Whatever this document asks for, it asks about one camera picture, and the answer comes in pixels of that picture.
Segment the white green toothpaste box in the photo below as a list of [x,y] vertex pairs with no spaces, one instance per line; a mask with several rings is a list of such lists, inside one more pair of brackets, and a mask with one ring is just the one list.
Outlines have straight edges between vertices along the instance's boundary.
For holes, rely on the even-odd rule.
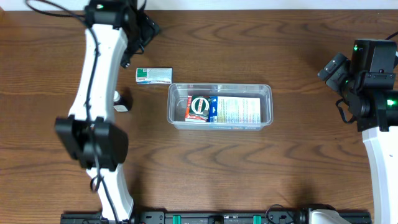
[[138,84],[171,84],[172,68],[137,68]]

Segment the red white medicine box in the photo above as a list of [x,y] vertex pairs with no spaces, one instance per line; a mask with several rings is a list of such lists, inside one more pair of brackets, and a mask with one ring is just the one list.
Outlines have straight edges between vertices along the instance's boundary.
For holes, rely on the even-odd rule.
[[188,121],[190,119],[190,107],[192,103],[192,96],[187,97],[187,107],[185,111],[185,121]]

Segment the dark green round-label box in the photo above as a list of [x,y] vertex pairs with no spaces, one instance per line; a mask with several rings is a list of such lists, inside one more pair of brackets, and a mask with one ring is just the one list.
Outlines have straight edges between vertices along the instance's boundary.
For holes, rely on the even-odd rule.
[[189,122],[207,122],[211,99],[209,96],[192,96]]

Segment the blue white medicine box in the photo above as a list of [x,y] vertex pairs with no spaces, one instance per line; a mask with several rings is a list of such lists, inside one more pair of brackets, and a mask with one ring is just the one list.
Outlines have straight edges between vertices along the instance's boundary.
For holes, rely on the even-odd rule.
[[208,121],[211,123],[260,123],[259,98],[211,96]]

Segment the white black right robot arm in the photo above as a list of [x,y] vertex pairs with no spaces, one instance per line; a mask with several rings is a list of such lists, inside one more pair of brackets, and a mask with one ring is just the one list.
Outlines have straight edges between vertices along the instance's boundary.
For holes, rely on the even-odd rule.
[[336,54],[317,76],[338,95],[357,124],[368,155],[375,223],[397,223],[397,44],[389,39],[356,39],[351,58]]

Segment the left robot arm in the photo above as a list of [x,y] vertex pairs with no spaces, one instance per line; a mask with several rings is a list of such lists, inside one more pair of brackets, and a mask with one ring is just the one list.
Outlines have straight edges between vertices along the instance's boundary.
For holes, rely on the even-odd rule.
[[90,177],[102,204],[101,223],[136,223],[134,200],[123,164],[128,136],[114,123],[114,97],[120,68],[159,33],[137,1],[90,1],[85,7],[86,52],[80,84],[67,118],[55,131],[70,157]]

